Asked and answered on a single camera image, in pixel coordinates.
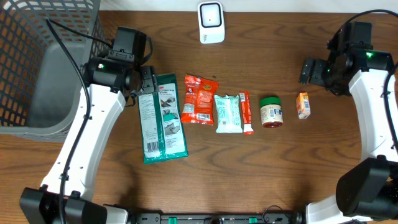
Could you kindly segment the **small orange box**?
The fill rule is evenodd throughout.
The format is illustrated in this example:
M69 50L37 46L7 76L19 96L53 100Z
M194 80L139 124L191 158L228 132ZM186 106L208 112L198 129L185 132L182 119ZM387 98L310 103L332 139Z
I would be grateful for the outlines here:
M310 114L310 104L307 92L301 92L296 98L297 114L299 119L307 119Z

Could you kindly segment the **green lid jar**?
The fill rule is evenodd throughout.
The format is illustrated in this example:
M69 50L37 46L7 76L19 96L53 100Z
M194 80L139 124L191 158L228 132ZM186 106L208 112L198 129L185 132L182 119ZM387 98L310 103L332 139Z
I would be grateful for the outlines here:
M264 128L277 128L283 125L280 98L270 96L260 101L261 123Z

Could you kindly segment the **orange red snack bag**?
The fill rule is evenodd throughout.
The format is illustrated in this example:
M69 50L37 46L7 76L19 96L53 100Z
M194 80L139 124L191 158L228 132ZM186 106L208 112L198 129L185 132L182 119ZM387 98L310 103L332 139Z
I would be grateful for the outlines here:
M218 82L198 76L185 75L185 86L182 122L213 125L213 102L218 89Z

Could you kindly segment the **green 3M cloth package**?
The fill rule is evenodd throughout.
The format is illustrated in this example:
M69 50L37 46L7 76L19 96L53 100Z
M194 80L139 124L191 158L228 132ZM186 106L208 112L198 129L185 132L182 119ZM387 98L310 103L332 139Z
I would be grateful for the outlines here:
M158 92L138 97L145 164L188 156L176 74L159 75L157 81Z

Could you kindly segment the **red stick packet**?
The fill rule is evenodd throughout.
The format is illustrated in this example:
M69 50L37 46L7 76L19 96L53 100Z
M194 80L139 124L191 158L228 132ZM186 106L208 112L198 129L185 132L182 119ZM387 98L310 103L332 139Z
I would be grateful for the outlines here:
M240 91L239 98L241 101L241 110L243 116L243 133L246 135L254 134L254 130L252 128L252 114L249 92Z

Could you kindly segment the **light teal wipes packet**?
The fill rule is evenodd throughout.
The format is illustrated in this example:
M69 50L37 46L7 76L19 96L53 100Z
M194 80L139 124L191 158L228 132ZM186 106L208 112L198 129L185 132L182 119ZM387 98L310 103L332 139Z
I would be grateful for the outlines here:
M242 133L239 96L214 96L217 110L217 129L219 134Z

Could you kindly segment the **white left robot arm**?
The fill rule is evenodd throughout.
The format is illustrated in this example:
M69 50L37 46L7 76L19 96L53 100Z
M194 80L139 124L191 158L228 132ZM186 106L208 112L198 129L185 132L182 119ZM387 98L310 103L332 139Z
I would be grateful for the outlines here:
M109 134L129 97L159 89L155 70L132 60L94 57L83 71L78 109L60 154L40 188L26 187L19 200L29 223L135 223L128 209L92 199Z

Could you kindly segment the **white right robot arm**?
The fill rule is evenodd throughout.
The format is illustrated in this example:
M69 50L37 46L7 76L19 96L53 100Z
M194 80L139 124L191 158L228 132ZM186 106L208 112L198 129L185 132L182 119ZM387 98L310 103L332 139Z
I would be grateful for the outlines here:
M306 223L397 219L397 104L391 54L357 49L330 60L306 59L300 82L352 96L361 133L361 161L334 195L305 208Z

